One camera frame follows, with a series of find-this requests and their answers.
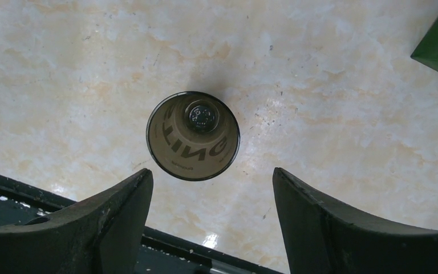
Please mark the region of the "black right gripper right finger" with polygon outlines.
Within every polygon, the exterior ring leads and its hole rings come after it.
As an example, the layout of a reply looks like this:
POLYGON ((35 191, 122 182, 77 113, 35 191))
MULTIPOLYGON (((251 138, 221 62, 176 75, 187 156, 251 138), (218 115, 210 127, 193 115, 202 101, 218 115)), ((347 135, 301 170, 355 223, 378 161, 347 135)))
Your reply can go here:
POLYGON ((274 198, 291 273, 438 273, 438 231, 348 205, 283 168, 274 198))

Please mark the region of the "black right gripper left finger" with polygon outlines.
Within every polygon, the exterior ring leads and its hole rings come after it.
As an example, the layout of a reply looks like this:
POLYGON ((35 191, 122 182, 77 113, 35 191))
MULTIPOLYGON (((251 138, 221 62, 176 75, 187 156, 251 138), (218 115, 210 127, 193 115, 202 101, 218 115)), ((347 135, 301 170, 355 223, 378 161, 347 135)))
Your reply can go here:
POLYGON ((0 273, 132 273, 152 191, 142 169, 49 215, 0 226, 0 273))

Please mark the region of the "black printed coffee cup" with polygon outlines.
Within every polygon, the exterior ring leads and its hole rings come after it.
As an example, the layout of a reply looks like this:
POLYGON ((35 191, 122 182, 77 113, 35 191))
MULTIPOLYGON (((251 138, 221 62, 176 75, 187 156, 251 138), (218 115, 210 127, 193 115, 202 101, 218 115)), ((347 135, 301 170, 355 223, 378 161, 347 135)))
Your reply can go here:
POLYGON ((232 165, 241 134, 236 117, 223 101, 204 92, 184 91, 155 107, 146 140, 162 170, 197 182, 215 178, 232 165))

